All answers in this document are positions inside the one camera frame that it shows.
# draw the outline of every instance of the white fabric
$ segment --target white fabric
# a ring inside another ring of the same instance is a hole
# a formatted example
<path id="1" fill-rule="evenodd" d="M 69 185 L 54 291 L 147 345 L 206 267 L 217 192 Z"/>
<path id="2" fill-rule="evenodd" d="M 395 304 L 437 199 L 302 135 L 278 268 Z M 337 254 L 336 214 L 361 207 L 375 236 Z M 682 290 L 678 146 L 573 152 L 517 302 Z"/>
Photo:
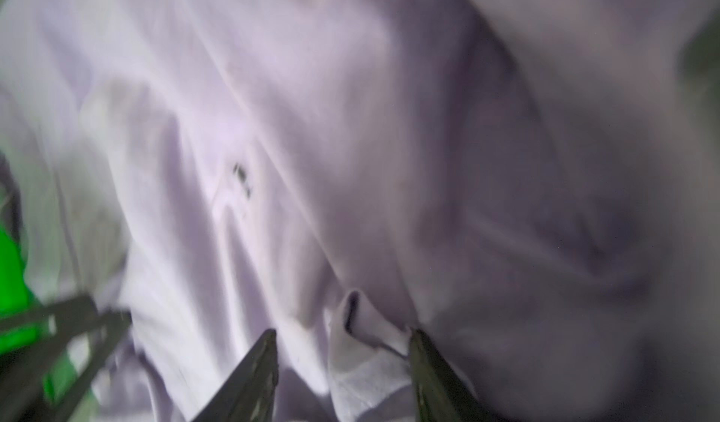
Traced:
<path id="1" fill-rule="evenodd" d="M 718 264 L 718 174 L 673 88 L 715 3 L 7 0 L 27 281 L 48 300 L 124 274 L 107 420 L 192 419 L 270 326 L 275 420 L 363 420 L 351 398 L 380 409 L 408 378 L 338 391 L 365 380 L 338 369 L 353 289 L 384 320 L 360 343 L 423 327 L 504 416 L 709 420 L 633 394 L 649 352 L 695 372 L 661 342 L 680 328 L 719 345 L 685 319 L 712 308 L 664 294 Z M 367 420 L 407 416 L 396 397 Z"/>

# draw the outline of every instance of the gray fabric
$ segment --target gray fabric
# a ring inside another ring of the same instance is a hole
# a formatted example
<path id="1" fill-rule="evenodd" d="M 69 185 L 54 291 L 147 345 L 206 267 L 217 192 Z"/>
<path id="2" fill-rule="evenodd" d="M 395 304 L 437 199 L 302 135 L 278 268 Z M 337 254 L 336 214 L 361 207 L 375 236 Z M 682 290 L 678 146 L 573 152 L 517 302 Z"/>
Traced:
<path id="1" fill-rule="evenodd" d="M 6 0 L 27 281 L 122 273 L 103 417 L 192 419 L 270 326 L 276 420 L 403 417 L 340 347 L 420 326 L 507 417 L 713 420 L 676 390 L 720 389 L 720 174 L 674 67 L 715 3 Z"/>

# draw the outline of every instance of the crumpled fabric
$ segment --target crumpled fabric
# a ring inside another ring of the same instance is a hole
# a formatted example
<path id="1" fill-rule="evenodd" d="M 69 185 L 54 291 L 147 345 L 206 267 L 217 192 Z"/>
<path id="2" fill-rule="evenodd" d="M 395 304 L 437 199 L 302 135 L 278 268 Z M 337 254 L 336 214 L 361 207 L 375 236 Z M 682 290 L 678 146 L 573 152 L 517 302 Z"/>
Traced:
<path id="1" fill-rule="evenodd" d="M 411 417 L 409 326 L 510 419 L 711 420 L 719 175 L 675 67 L 717 3 L 6 0 L 26 280 L 120 277 L 102 420 L 191 420 L 267 327 L 275 420 Z"/>

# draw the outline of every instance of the white garment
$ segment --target white garment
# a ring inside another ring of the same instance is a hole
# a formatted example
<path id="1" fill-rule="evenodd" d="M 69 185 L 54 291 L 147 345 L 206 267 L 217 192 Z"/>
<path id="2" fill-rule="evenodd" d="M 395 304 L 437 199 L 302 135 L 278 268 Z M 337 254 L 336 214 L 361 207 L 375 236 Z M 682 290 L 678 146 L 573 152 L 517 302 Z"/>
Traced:
<path id="1" fill-rule="evenodd" d="M 386 320 L 369 338 L 423 327 L 506 417 L 675 420 L 628 396 L 667 345 L 655 279 L 718 263 L 718 174 L 673 88 L 715 3 L 7 0 L 27 281 L 122 270 L 109 420 L 192 419 L 271 326 L 275 420 L 411 416 L 407 376 L 343 367 L 353 289 Z"/>

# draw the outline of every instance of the cloth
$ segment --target cloth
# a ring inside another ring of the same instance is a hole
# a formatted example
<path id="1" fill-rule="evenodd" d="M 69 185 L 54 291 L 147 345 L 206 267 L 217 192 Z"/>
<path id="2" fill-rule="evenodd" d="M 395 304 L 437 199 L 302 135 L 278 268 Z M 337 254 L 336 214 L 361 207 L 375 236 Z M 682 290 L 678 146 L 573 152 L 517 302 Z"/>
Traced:
<path id="1" fill-rule="evenodd" d="M 28 284 L 131 309 L 106 420 L 191 420 L 267 327 L 275 420 L 407 417 L 407 326 L 508 418 L 712 420 L 720 175 L 674 67 L 716 3 L 6 0 Z"/>

